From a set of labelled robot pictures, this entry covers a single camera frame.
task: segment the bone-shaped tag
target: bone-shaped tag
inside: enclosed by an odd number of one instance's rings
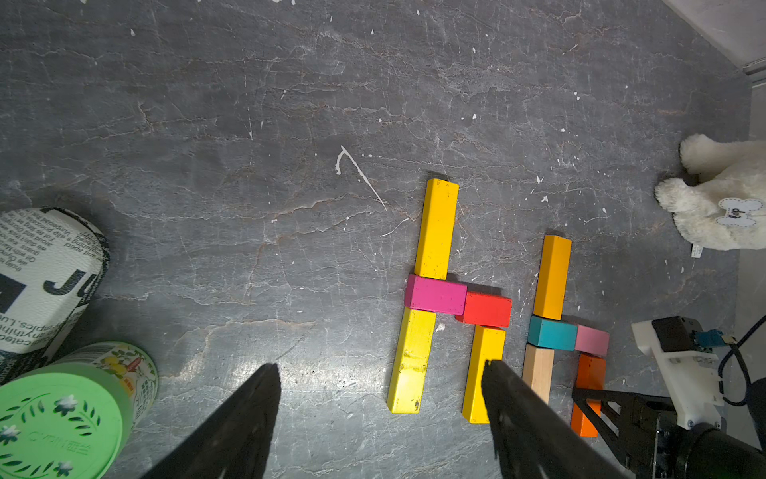
[[[759,199],[724,198],[719,206],[726,210],[725,216],[719,216],[715,222],[724,226],[755,226],[755,220],[748,213],[763,208],[763,202]]]

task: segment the natural wooden block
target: natural wooden block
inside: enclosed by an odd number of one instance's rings
[[[417,276],[447,279],[459,189],[455,183],[442,179],[428,180],[415,259]]]
[[[603,389],[606,377],[607,362],[605,359],[589,356],[588,354],[580,355],[580,366],[577,371],[575,387]],[[601,414],[601,401],[588,401],[588,404],[596,411],[596,414]],[[585,417],[585,414],[577,405],[572,409],[571,426],[574,432],[578,433],[582,438],[596,438],[598,436],[596,427],[590,419]]]
[[[465,324],[479,324],[507,328],[511,322],[510,298],[469,291],[466,295],[465,313],[455,319]]]
[[[609,350],[609,333],[579,324],[574,350],[596,356],[606,356]]]
[[[537,278],[534,314],[548,320],[560,320],[564,309],[569,255],[572,242],[561,236],[546,235],[542,243],[540,275]]]
[[[463,314],[467,286],[410,274],[404,291],[404,305],[413,310]]]
[[[541,348],[574,351],[577,343],[577,330],[577,324],[532,316],[529,320],[529,338],[527,340],[530,344]]]
[[[473,333],[473,348],[468,365],[466,396],[463,400],[463,417],[471,424],[489,424],[481,379],[484,365],[493,359],[502,359],[506,344],[506,332],[492,327],[476,326]]]
[[[524,354],[522,379],[536,392],[540,399],[548,404],[551,395],[551,375],[553,373],[553,349],[538,348],[527,344]]]
[[[423,400],[430,344],[436,313],[404,308],[399,345],[388,388],[388,409],[398,414],[417,414]]]

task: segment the yellow wooden block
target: yellow wooden block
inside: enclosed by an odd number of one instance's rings
[[[471,424],[489,424],[484,395],[481,392],[481,378],[486,361],[502,359],[502,349],[505,344],[505,331],[476,326],[476,331],[473,333],[471,361],[468,365],[466,397],[463,400],[463,417]]]
[[[426,201],[423,205],[421,238],[417,244],[415,259],[417,276],[432,277],[437,280],[447,279],[458,189],[460,187],[455,183],[445,182],[442,179],[428,181]]]
[[[388,409],[393,413],[417,414],[420,411],[434,326],[436,313],[404,308],[388,388]]]
[[[553,349],[538,348],[527,344],[524,353],[522,379],[548,404],[551,396],[551,375],[553,373]]]
[[[536,316],[547,320],[561,319],[571,250],[571,240],[561,236],[545,236],[542,243],[540,275],[537,278],[535,309],[532,310]]]

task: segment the green container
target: green container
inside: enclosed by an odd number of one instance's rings
[[[97,479],[157,396],[142,350],[96,343],[0,388],[0,479]]]

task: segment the light pink wooden block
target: light pink wooden block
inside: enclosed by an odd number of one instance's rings
[[[404,292],[404,305],[411,310],[463,314],[466,309],[466,292],[465,284],[410,274]]]
[[[609,333],[578,324],[574,350],[596,356],[606,356],[609,349]]]

